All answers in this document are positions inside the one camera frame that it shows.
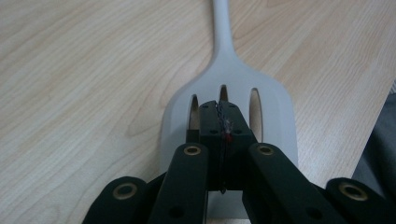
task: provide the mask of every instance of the spatula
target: spatula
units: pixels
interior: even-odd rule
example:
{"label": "spatula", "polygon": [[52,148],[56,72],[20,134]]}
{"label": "spatula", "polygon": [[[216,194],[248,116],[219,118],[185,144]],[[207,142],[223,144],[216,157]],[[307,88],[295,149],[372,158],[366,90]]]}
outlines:
{"label": "spatula", "polygon": [[[166,172],[175,149],[185,143],[191,103],[219,100],[221,89],[228,101],[237,105],[249,121],[252,91],[257,91],[262,116],[263,142],[282,149],[297,166],[297,141],[291,99],[283,86],[243,63],[233,49],[228,0],[214,0],[215,47],[209,66],[200,76],[177,91],[163,114],[160,170]],[[242,192],[209,192],[207,215],[222,218],[248,218],[242,204]]]}

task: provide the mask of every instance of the wooden table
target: wooden table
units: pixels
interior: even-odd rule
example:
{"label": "wooden table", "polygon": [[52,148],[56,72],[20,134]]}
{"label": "wooden table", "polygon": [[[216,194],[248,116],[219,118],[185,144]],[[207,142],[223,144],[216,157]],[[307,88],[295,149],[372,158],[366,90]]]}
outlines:
{"label": "wooden table", "polygon": [[[158,175],[163,110],[211,57],[211,10],[0,1],[1,223],[79,223],[111,180]],[[230,10],[238,55],[291,95],[301,171],[320,186],[351,176],[395,78],[396,2]]]}

